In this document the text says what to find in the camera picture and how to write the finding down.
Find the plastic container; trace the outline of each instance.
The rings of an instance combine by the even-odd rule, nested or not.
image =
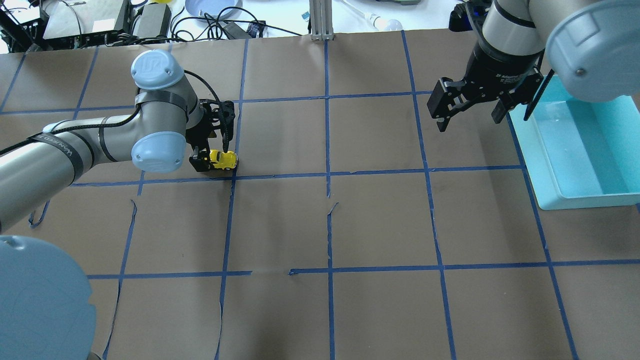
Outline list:
[[[511,118],[541,209],[640,202],[640,113],[631,97],[582,102],[554,77],[529,121],[525,109]]]

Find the robotic arm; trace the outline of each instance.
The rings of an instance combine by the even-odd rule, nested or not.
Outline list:
[[[198,100],[185,70],[164,50],[146,51],[131,66],[140,88],[132,115],[51,124],[28,143],[0,158],[0,233],[100,163],[132,161],[149,172],[171,172],[182,165],[188,141],[189,162],[197,171],[212,170],[220,156],[230,158],[234,104]],[[222,132],[224,152],[211,151],[209,137]]]
[[[427,102],[431,117],[442,132],[455,114],[498,100],[498,124],[534,100],[543,80],[535,63],[544,52],[578,100],[632,95],[640,91],[639,17],[637,0],[467,0],[449,28],[473,29],[478,41],[460,81],[438,80]]]

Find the gray strap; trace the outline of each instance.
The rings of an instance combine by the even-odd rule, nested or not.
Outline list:
[[[32,136],[31,138],[42,143],[48,143],[49,145],[60,150],[64,155],[67,155],[69,161],[71,161],[71,165],[74,166],[75,174],[74,179],[71,181],[71,183],[73,183],[78,177],[82,176],[82,174],[84,173],[84,163],[82,162],[82,157],[80,156],[78,151],[73,146],[71,146],[71,144],[55,135],[48,133]]]
[[[172,92],[164,90],[152,90],[140,93],[138,94],[138,96],[136,96],[136,105],[150,101],[168,102],[184,110],[185,113],[187,112],[187,100],[185,100],[182,96],[174,94]]]

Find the cardboard surface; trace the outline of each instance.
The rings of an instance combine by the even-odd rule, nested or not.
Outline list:
[[[428,92],[462,76],[474,43],[436,30],[159,45],[241,100],[237,172],[99,165],[38,227],[7,233],[89,275],[107,360],[639,357],[640,209],[542,211],[493,104],[444,134],[430,118]],[[0,56],[0,147],[75,112],[130,113],[148,48]]]

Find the yellow toy car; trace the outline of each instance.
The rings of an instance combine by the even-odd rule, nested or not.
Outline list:
[[[232,170],[238,165],[238,156],[233,151],[221,152],[213,149],[209,154],[211,165],[222,170]]]

